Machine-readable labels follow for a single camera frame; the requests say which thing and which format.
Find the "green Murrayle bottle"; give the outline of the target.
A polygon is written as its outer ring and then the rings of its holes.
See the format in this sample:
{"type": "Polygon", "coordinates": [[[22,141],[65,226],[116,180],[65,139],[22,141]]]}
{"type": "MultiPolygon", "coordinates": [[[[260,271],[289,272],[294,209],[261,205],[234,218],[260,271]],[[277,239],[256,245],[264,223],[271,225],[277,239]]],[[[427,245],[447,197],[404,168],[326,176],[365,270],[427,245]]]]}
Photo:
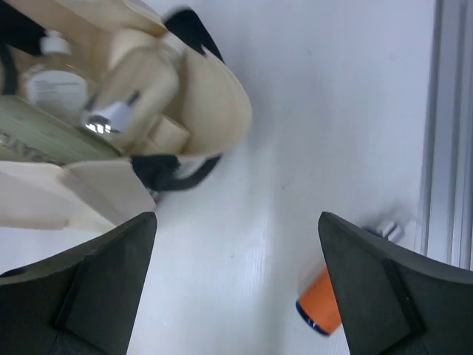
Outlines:
{"type": "Polygon", "coordinates": [[[63,166],[120,157],[87,129],[75,128],[15,95],[1,97],[1,160],[63,166]]]}

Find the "silver capped clear bottle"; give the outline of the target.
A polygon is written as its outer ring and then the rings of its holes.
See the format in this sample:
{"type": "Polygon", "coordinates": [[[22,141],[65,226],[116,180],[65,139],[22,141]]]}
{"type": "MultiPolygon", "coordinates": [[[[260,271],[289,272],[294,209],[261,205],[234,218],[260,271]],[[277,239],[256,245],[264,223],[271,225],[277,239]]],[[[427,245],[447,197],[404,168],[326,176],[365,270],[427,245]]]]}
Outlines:
{"type": "Polygon", "coordinates": [[[131,140],[142,134],[177,94],[186,48],[169,33],[153,47],[130,50],[105,74],[81,123],[108,139],[131,140]]]}

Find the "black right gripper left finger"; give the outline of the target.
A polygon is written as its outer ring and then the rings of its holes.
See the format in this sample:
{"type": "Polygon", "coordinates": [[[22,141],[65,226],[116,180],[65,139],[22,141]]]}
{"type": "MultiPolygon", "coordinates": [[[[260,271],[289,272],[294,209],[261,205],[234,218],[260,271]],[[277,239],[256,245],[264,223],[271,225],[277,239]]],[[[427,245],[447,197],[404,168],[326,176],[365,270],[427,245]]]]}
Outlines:
{"type": "Polygon", "coordinates": [[[156,231],[144,212],[1,274],[1,353],[126,354],[156,231]]]}

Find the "clear yellow soap bottle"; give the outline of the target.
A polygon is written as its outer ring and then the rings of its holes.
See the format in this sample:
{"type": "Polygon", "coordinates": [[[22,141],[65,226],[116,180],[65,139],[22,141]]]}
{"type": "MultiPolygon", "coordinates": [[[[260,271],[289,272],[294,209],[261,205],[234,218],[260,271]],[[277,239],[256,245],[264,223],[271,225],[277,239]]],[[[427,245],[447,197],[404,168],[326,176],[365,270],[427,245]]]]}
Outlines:
{"type": "Polygon", "coordinates": [[[95,88],[92,75],[56,30],[45,31],[40,51],[38,61],[21,74],[20,95],[29,104],[74,124],[95,88]]]}

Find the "orange pump bottle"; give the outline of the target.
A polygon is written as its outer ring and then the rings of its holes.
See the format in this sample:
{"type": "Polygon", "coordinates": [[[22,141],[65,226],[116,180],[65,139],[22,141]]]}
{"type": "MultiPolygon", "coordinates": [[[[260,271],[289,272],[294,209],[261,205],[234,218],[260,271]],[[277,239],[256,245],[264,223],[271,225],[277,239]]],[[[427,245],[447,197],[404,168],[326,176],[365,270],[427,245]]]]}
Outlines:
{"type": "MultiPolygon", "coordinates": [[[[382,220],[377,226],[365,226],[363,229],[394,243],[405,235],[404,227],[392,218],[382,220]]],[[[327,268],[307,287],[295,306],[301,318],[322,336],[328,337],[341,325],[341,316],[327,268]]]]}

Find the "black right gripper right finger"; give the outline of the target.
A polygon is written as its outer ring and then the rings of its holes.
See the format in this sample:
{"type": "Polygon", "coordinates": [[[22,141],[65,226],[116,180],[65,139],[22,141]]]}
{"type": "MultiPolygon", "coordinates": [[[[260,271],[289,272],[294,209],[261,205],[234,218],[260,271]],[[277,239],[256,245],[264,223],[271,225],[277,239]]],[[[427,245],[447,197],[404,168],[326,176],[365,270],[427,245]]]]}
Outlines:
{"type": "Polygon", "coordinates": [[[471,271],[330,212],[318,230],[350,353],[472,353],[471,271]]]}

